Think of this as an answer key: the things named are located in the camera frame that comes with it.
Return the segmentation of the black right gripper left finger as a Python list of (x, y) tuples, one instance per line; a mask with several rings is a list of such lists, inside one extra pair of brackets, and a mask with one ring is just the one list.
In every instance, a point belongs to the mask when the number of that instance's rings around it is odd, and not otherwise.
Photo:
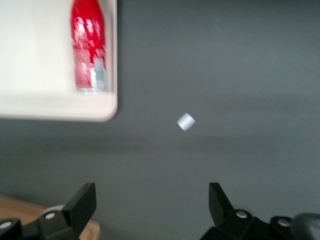
[(96, 185), (84, 184), (62, 209), (42, 213), (28, 224), (19, 218), (0, 220), (2, 240), (78, 240), (97, 208)]

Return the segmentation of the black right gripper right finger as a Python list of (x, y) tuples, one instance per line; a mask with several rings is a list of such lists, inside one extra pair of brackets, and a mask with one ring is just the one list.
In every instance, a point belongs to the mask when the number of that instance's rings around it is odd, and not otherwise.
[(202, 240), (293, 240), (290, 217), (274, 216), (267, 223), (244, 209), (235, 209), (221, 185), (208, 187), (208, 207), (214, 223)]

